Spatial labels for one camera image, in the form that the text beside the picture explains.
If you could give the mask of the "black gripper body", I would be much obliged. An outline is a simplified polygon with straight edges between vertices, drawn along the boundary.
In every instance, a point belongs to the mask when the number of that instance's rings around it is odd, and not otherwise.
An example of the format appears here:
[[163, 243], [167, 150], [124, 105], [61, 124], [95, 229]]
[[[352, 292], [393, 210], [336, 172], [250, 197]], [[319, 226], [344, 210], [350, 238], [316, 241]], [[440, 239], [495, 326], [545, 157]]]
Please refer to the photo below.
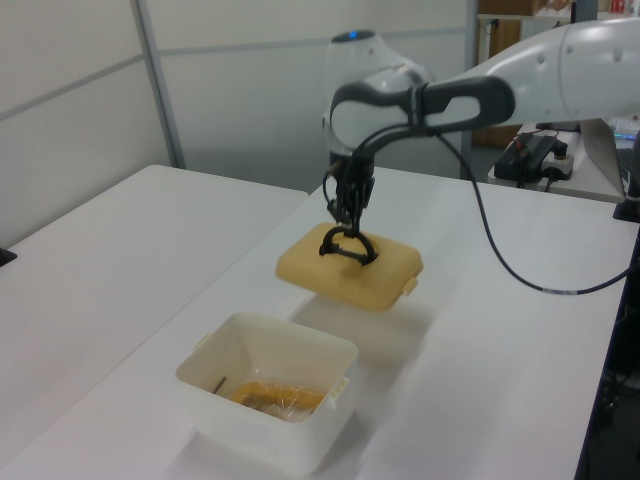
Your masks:
[[345, 195], [355, 188], [363, 196], [371, 194], [373, 189], [374, 156], [363, 148], [356, 148], [350, 154], [337, 154], [336, 194]]

